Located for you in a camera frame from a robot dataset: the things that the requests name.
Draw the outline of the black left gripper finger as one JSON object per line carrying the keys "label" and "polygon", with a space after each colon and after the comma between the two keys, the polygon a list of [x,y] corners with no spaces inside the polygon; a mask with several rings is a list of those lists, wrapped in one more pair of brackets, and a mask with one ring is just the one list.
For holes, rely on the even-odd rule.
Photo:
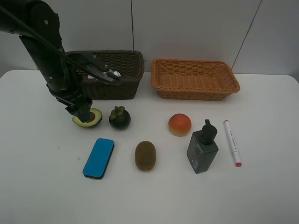
{"label": "black left gripper finger", "polygon": [[66,110],[69,114],[77,117],[81,122],[86,122],[90,119],[90,109],[92,104],[69,105]]}

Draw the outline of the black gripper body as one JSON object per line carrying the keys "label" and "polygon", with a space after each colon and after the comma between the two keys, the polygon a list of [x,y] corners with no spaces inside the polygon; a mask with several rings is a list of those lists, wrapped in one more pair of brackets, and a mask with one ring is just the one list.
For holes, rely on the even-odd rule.
{"label": "black gripper body", "polygon": [[77,70],[46,70],[49,92],[68,112],[89,112],[92,100],[82,89],[82,76]]}

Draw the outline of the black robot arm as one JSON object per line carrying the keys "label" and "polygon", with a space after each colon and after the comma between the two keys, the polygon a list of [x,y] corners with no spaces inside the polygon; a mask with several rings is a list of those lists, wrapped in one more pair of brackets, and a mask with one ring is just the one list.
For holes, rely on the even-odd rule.
{"label": "black robot arm", "polygon": [[81,122],[92,100],[83,93],[76,67],[67,60],[58,14],[42,0],[2,0],[0,30],[17,34],[46,81],[49,92]]}

